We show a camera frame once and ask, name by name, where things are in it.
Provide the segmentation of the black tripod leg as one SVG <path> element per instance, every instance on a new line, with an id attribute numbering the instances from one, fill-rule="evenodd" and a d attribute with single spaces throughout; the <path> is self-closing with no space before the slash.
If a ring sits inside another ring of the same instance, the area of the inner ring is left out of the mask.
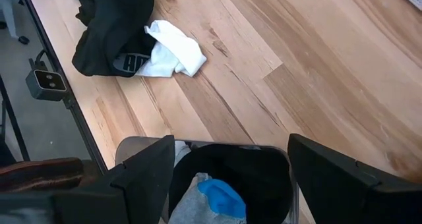
<path id="1" fill-rule="evenodd" d="M 6 135 L 6 117 L 9 118 L 11 122 L 11 126 L 13 128 L 13 132 L 15 134 L 15 138 L 22 156 L 23 161 L 30 161 L 30 156 L 28 153 L 28 150 L 26 148 L 26 144 L 24 142 L 24 139 L 22 137 L 22 133 L 20 130 L 20 127 L 18 125 L 18 121 L 16 119 L 15 112 L 13 110 L 13 107 L 11 105 L 11 101 L 9 99 L 9 95 L 7 93 L 7 89 L 5 87 L 5 84 L 3 82 L 3 79 L 0 75 L 0 95 L 1 95 L 1 122 L 0 122 L 0 138 L 3 139 L 3 142 L 5 142 L 5 135 Z"/>

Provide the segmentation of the grey sock with blue patch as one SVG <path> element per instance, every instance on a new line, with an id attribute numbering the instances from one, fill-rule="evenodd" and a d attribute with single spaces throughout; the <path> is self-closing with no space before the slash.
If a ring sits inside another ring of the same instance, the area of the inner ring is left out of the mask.
<path id="1" fill-rule="evenodd" d="M 247 224 L 246 205 L 228 183 L 197 173 L 168 224 Z"/>

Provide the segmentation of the white sock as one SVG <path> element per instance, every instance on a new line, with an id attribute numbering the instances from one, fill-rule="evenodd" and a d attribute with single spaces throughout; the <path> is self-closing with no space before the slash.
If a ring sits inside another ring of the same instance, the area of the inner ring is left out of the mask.
<path id="1" fill-rule="evenodd" d="M 206 62 L 199 44 L 166 20 L 154 20 L 144 31 L 156 43 L 137 76 L 170 78 L 174 73 L 194 76 Z"/>

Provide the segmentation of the black table edge bar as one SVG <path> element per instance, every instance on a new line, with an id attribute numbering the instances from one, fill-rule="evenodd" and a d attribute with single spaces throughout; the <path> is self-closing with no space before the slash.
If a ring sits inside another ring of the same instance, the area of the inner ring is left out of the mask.
<path id="1" fill-rule="evenodd" d="M 62 77 L 64 85 L 67 88 L 65 95 L 62 97 L 62 101 L 65 107 L 71 112 L 73 119 L 75 120 L 75 123 L 78 127 L 78 130 L 82 136 L 82 139 L 84 140 L 88 153 L 97 166 L 97 170 L 101 174 L 104 174 L 108 170 L 106 163 L 100 154 L 95 139 L 92 136 L 92 133 L 90 132 L 90 129 L 88 128 L 86 119 L 82 114 L 81 108 L 65 76 L 63 67 L 59 62 L 57 54 L 55 53 L 51 41 L 47 36 L 47 32 L 39 18 L 38 13 L 36 12 L 35 6 L 32 0 L 23 0 L 23 2 L 27 7 L 28 12 L 30 13 L 32 22 L 34 23 L 38 37 L 43 47 L 42 51 L 38 54 L 37 58 L 41 59 L 42 55 L 45 54 L 53 68 L 53 72 L 58 72 Z"/>

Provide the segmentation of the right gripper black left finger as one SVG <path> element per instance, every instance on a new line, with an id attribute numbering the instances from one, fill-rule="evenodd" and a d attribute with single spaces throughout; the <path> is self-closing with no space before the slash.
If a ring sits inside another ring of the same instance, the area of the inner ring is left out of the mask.
<path id="1" fill-rule="evenodd" d="M 173 178 L 175 138 L 132 136 L 116 153 L 119 174 L 111 186 L 123 192 L 129 224 L 158 224 Z"/>

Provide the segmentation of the white cloth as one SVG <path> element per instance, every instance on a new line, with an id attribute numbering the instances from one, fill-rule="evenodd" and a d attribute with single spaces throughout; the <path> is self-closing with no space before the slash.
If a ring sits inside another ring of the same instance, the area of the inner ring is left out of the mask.
<path id="1" fill-rule="evenodd" d="M 174 166 L 176 166 L 184 156 L 191 152 L 191 148 L 187 145 L 186 142 L 181 140 L 175 141 L 175 159 Z"/>

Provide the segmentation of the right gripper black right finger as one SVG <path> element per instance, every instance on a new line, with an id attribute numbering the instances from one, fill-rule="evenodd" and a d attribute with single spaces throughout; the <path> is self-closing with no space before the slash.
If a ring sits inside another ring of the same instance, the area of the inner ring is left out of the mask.
<path id="1" fill-rule="evenodd" d="M 363 224 L 368 192 L 380 180 L 357 161 L 300 134 L 290 134 L 287 154 L 317 224 Z"/>

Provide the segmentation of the grey chair leg with caster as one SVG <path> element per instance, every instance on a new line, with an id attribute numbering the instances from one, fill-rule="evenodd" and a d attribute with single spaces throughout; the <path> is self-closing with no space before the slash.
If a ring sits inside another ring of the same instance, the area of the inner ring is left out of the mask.
<path id="1" fill-rule="evenodd" d="M 15 16 L 13 4 L 24 5 L 23 0 L 0 0 L 0 10 L 3 13 L 4 20 L 0 20 L 0 29 L 8 29 L 12 38 L 18 40 L 21 44 L 27 45 L 30 40 L 25 36 L 18 36 L 16 32 Z"/>

